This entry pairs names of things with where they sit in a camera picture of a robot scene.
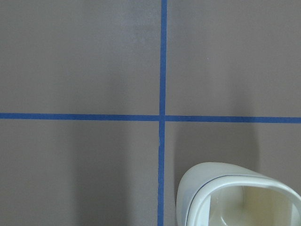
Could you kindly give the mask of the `cream ceramic container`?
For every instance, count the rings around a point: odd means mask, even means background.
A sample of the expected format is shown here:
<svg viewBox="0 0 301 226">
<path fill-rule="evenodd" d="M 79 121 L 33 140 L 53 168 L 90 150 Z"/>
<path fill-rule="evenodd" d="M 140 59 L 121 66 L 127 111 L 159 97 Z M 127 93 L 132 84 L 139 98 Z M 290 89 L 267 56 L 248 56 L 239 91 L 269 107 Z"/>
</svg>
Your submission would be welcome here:
<svg viewBox="0 0 301 226">
<path fill-rule="evenodd" d="M 176 218 L 180 226 L 299 226 L 301 197 L 252 170 L 204 162 L 183 175 Z"/>
</svg>

